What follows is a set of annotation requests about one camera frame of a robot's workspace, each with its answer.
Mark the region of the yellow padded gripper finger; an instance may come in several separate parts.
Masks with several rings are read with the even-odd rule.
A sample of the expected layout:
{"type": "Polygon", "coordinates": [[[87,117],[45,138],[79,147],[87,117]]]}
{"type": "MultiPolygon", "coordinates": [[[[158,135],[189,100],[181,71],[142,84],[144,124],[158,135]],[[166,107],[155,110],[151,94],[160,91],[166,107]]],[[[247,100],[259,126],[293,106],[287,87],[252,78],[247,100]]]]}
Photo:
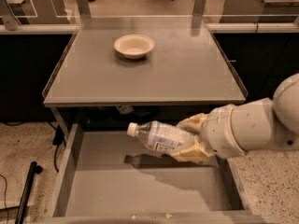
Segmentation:
{"type": "Polygon", "coordinates": [[[194,137],[188,144],[189,147],[174,150],[170,156],[179,162],[206,163],[215,155],[213,149],[198,137],[194,137]]]}
{"type": "Polygon", "coordinates": [[[180,121],[177,127],[190,133],[200,133],[206,118],[207,114],[199,113],[180,121]]]}

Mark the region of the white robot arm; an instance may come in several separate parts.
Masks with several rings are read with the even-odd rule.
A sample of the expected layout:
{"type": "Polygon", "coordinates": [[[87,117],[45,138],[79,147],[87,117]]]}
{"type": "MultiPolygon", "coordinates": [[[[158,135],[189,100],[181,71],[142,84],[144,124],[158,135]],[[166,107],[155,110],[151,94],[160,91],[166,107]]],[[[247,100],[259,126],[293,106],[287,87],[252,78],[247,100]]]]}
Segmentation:
{"type": "Polygon", "coordinates": [[[194,134],[186,148],[171,153],[181,162],[206,162],[213,156],[227,160],[259,149],[298,150],[299,74],[283,80],[272,98],[218,107],[178,127],[194,134]]]}

